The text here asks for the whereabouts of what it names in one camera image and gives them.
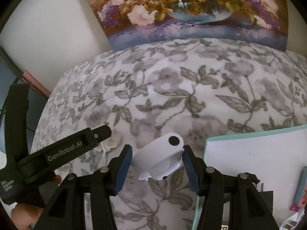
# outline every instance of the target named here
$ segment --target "metal screw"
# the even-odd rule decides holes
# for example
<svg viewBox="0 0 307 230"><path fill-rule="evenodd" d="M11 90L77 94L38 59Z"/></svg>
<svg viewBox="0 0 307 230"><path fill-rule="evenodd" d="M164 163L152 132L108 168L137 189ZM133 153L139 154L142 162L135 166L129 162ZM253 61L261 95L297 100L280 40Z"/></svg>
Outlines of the metal screw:
<svg viewBox="0 0 307 230"><path fill-rule="evenodd" d="M248 175L245 174L245 173L241 173L241 174L240 174L240 177L241 177L242 179L246 179L246 178L248 178Z"/></svg>
<svg viewBox="0 0 307 230"><path fill-rule="evenodd" d="M215 171L215 169L212 168L212 167L208 167L208 168L206 169L206 171L207 171L208 173L213 173L213 172Z"/></svg>
<svg viewBox="0 0 307 230"><path fill-rule="evenodd" d="M72 179L74 179L75 177L76 177L75 174L70 173L70 174L68 174L67 179L72 180Z"/></svg>
<svg viewBox="0 0 307 230"><path fill-rule="evenodd" d="M100 168L100 172L101 173L106 173L108 171L109 171L109 168L107 166L104 166L104 167Z"/></svg>

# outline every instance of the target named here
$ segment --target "floral fabric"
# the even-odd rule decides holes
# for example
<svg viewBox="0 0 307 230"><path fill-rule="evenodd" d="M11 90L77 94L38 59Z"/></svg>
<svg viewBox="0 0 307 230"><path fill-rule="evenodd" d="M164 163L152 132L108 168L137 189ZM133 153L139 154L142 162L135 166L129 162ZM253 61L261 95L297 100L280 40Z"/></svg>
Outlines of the floral fabric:
<svg viewBox="0 0 307 230"><path fill-rule="evenodd" d="M306 59L291 51L228 39L183 39L100 54L68 70L36 130L35 152L86 127L108 124L108 144L57 170L87 175L169 132L202 157L211 136L306 124ZM89 195L87 228L91 229ZM190 230L196 195L183 168L162 181L138 181L130 169L113 197L119 230Z"/></svg>

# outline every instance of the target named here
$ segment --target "painting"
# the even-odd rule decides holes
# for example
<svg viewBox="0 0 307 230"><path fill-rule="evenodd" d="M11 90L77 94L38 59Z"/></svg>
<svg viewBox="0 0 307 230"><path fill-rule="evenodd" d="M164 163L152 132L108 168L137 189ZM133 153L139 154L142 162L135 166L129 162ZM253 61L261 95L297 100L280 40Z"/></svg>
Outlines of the painting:
<svg viewBox="0 0 307 230"><path fill-rule="evenodd" d="M114 50L184 38L226 38L286 50L286 0L87 0Z"/></svg>

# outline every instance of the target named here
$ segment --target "white plastic object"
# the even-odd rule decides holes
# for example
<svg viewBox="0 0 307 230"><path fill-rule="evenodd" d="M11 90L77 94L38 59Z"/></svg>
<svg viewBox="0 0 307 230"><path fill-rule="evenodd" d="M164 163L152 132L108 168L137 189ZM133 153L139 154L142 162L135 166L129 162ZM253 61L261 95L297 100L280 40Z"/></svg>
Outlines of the white plastic object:
<svg viewBox="0 0 307 230"><path fill-rule="evenodd" d="M163 135L139 150L131 166L139 180L162 180L181 166L183 139L176 133Z"/></svg>

